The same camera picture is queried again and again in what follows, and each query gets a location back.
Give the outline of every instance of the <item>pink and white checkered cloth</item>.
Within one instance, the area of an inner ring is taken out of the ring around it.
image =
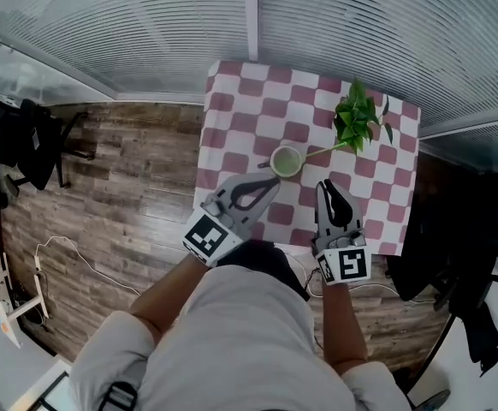
[[[336,143],[336,105],[351,84],[318,74],[261,64],[217,62],[209,71],[205,122],[201,134],[194,206],[229,176],[260,170],[279,145],[302,154]],[[380,112],[386,96],[368,90]],[[365,237],[372,253],[400,255],[416,180],[420,109],[389,98],[384,117],[394,130],[390,145],[383,130],[365,142],[357,157],[350,149],[308,158],[256,223],[253,237],[309,246],[314,223],[314,188],[330,178],[355,196],[364,213]]]

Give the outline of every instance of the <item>black chair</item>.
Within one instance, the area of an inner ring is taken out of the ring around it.
[[[412,202],[400,257],[388,273],[403,300],[427,285],[438,291],[435,309],[448,304],[462,319],[470,357],[482,375],[498,361],[498,330],[484,302],[498,257],[498,174],[476,176],[441,195]]]
[[[23,100],[20,109],[0,101],[0,164],[17,165],[24,175],[17,180],[5,177],[4,185],[11,196],[16,197],[19,186],[27,182],[38,190],[44,190],[54,167],[59,186],[68,187],[69,184],[62,179],[61,154],[93,159],[92,154],[86,155],[65,146],[72,127],[85,116],[86,113],[76,114],[62,131],[61,119],[51,117],[48,109],[30,100]],[[0,197],[0,206],[4,206],[3,196]]]

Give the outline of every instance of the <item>white cup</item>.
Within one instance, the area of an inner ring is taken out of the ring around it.
[[[289,178],[299,173],[303,161],[297,149],[292,146],[278,146],[270,157],[270,168],[277,176]]]

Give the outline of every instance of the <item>person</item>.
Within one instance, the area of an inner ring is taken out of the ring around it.
[[[308,300],[270,242],[248,241],[213,269],[188,255],[87,342],[74,400],[101,409],[122,381],[141,410],[411,409],[388,368],[368,362],[346,284],[323,285],[324,360]]]

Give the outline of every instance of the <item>white t-shirt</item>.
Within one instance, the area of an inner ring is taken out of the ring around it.
[[[157,348],[135,317],[110,315],[70,373],[80,409],[98,409],[110,385],[142,360],[141,410],[411,409],[382,363],[339,377],[313,353],[313,317],[302,298],[241,266],[207,272]]]

